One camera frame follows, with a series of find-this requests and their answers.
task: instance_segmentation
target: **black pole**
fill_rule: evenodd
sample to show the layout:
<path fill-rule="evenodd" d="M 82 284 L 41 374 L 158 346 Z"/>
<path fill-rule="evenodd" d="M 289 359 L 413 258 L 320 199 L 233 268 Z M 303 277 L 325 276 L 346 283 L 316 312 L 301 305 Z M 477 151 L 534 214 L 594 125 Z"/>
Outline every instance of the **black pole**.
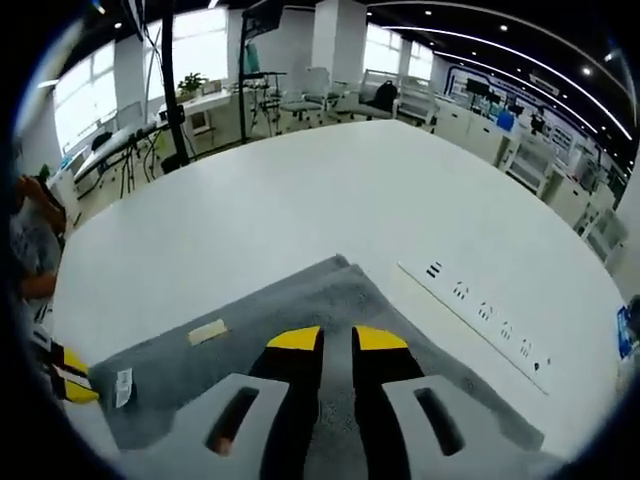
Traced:
<path fill-rule="evenodd" d="M 173 88 L 173 2 L 174 0 L 163 1 L 162 76 L 164 78 L 164 101 L 167 105 L 167 121 L 169 122 L 169 128 L 171 128 L 171 136 L 176 147 L 179 164 L 180 166 L 185 166 L 189 162 L 189 156 L 187 155 L 187 148 L 180 129 L 178 103 L 176 102 L 176 92 Z"/>
<path fill-rule="evenodd" d="M 240 55 L 238 56 L 238 105 L 240 105 L 240 139 L 242 144 L 247 143 L 247 126 L 244 112 L 244 44 L 247 41 L 247 19 L 242 16 L 242 29 L 240 30 Z"/>

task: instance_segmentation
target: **white desk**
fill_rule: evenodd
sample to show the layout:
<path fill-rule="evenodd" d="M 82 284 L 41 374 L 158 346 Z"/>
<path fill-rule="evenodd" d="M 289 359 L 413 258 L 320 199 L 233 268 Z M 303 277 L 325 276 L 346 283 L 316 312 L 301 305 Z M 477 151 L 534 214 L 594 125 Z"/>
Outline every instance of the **white desk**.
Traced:
<path fill-rule="evenodd" d="M 126 127 L 115 132 L 109 140 L 102 144 L 95 152 L 87 157 L 74 175 L 77 182 L 82 180 L 93 168 L 98 164 L 106 161 L 109 157 L 125 149 L 129 143 L 131 135 L 142 129 L 143 135 L 146 135 L 157 128 L 157 123 L 152 119 L 144 126 L 139 124 L 127 125 Z"/>
<path fill-rule="evenodd" d="M 95 363 L 335 253 L 573 453 L 611 408 L 623 300 L 578 236 L 486 162 L 419 129 L 359 122 L 274 137 L 162 177 L 69 240 L 54 334 Z M 546 396 L 407 277 L 455 257 L 552 356 Z"/>
<path fill-rule="evenodd" d="M 247 125 L 247 135 L 251 133 L 251 97 L 245 95 L 245 123 Z M 240 141 L 240 107 L 238 93 L 231 93 L 228 90 L 222 90 L 220 92 L 209 93 L 196 97 L 188 102 L 181 103 L 184 107 L 185 117 L 188 119 L 198 113 L 208 112 L 207 131 L 212 131 L 213 139 L 208 142 L 207 150 L 213 148 L 219 148 L 230 143 Z M 160 112 L 166 111 L 166 104 L 163 104 L 158 110 Z M 196 142 L 196 136 L 200 132 L 195 132 L 189 121 L 185 122 L 184 135 L 187 137 L 187 153 L 189 156 L 193 155 L 191 148 L 196 150 L 196 153 L 200 153 Z M 168 152 L 174 152 L 175 146 L 173 145 L 173 137 L 169 134 L 164 136 L 165 143 L 167 144 Z"/>
<path fill-rule="evenodd" d="M 206 112 L 221 105 L 226 105 L 231 101 L 233 94 L 228 90 L 221 90 L 220 92 L 208 93 L 200 97 L 193 98 L 187 102 L 181 103 L 184 107 L 185 116 L 194 115 L 200 112 Z M 167 105 L 162 104 L 158 112 L 167 110 Z"/>

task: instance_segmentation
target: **small white paper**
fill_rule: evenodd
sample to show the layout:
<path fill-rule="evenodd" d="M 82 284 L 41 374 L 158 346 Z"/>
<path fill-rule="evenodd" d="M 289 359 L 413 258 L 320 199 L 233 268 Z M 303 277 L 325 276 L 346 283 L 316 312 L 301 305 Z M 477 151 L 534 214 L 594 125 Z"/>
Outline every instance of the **small white paper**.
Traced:
<path fill-rule="evenodd" d="M 121 370 L 116 378 L 116 408 L 120 408 L 131 398 L 133 390 L 133 369 Z"/>

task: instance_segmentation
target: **blue object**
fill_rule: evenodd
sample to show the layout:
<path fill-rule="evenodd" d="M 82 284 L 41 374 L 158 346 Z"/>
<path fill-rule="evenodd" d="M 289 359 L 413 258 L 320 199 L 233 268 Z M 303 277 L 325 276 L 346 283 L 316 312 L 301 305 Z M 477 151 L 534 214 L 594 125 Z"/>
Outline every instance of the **blue object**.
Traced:
<path fill-rule="evenodd" d="M 60 170 L 64 170 L 64 168 L 69 165 L 69 163 L 71 162 L 71 155 L 65 155 L 62 158 L 62 162 L 60 163 Z"/>
<path fill-rule="evenodd" d="M 620 354 L 620 358 L 623 359 L 629 355 L 632 350 L 631 337 L 627 329 L 627 323 L 629 321 L 629 310 L 627 310 L 627 307 L 620 308 L 616 317 L 618 322 L 618 353 Z"/>
<path fill-rule="evenodd" d="M 509 112 L 508 110 L 502 110 L 498 114 L 496 125 L 498 125 L 503 130 L 510 132 L 511 129 L 513 128 L 513 124 L 515 123 L 515 121 L 516 119 L 511 112 Z"/>
<path fill-rule="evenodd" d="M 256 46 L 250 43 L 245 49 L 244 55 L 244 73 L 256 73 L 260 71 L 260 62 L 258 60 L 258 50 Z"/>

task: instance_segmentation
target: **person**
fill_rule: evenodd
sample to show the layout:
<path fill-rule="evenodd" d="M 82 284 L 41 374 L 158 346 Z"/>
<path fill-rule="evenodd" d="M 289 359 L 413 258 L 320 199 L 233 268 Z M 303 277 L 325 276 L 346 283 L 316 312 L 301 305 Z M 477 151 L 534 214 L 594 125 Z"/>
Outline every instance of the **person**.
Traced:
<path fill-rule="evenodd" d="M 51 313 L 66 215 L 46 185 L 27 176 L 15 182 L 13 207 L 9 233 L 17 290 L 26 304 L 26 315 L 42 324 Z"/>

